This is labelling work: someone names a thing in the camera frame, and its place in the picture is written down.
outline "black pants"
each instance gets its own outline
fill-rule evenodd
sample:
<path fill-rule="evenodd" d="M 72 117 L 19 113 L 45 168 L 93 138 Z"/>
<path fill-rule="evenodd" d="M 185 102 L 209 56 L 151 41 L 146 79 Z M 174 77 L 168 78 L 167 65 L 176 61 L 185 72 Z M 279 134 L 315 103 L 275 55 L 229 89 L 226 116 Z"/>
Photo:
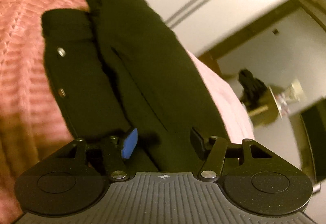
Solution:
<path fill-rule="evenodd" d="M 228 136 L 190 57 L 144 0 L 87 2 L 90 14 L 42 17 L 46 70 L 68 127 L 91 139 L 134 126 L 159 170 L 198 170 L 190 129 Z"/>

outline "ribbed rubber surface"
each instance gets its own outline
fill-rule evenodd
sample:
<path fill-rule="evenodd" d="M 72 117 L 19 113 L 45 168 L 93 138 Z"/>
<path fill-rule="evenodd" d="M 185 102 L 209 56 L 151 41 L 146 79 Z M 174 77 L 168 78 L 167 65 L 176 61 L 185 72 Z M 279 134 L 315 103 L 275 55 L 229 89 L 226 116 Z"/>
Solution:
<path fill-rule="evenodd" d="M 137 173 L 114 183 L 92 208 L 77 215 L 46 218 L 26 213 L 17 224 L 311 224 L 302 213 L 269 218 L 232 205 L 217 184 L 196 180 L 191 173 Z"/>

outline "metal snap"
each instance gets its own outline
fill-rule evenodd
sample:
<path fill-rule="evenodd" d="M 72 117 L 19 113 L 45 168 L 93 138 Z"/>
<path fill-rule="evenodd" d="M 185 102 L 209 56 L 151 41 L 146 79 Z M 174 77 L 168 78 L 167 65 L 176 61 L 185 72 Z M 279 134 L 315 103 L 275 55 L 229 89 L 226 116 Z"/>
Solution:
<path fill-rule="evenodd" d="M 61 47 L 59 47 L 57 51 L 61 57 L 64 57 L 66 55 L 66 51 Z"/>
<path fill-rule="evenodd" d="M 66 93 L 65 93 L 65 91 L 63 89 L 59 89 L 58 93 L 59 93 L 59 96 L 62 97 L 62 98 L 66 96 Z"/>
<path fill-rule="evenodd" d="M 214 179 L 217 176 L 216 172 L 212 170 L 202 171 L 200 175 L 206 179 Z"/>
<path fill-rule="evenodd" d="M 127 176 L 127 173 L 124 171 L 116 170 L 113 173 L 111 173 L 111 177 L 115 179 L 123 179 Z"/>

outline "blue tab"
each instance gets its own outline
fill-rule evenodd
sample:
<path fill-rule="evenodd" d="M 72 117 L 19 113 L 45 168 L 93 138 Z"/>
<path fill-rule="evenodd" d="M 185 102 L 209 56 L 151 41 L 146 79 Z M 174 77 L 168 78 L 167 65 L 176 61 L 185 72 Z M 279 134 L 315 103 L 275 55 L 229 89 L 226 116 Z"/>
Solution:
<path fill-rule="evenodd" d="M 138 131 L 133 129 L 129 135 L 123 141 L 123 147 L 121 150 L 121 157 L 123 159 L 129 159 L 132 152 L 134 151 L 138 141 Z"/>

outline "pink fabric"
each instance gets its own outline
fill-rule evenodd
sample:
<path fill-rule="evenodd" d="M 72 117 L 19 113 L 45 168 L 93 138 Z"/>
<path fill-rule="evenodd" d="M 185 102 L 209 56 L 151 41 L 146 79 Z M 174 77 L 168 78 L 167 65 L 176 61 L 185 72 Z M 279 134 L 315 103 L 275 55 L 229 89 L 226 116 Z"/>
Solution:
<path fill-rule="evenodd" d="M 15 179 L 72 140 L 43 67 L 41 14 L 86 9 L 85 0 L 0 0 L 0 223 L 17 218 Z M 248 116 L 228 84 L 189 54 L 221 112 L 232 142 L 253 138 Z"/>

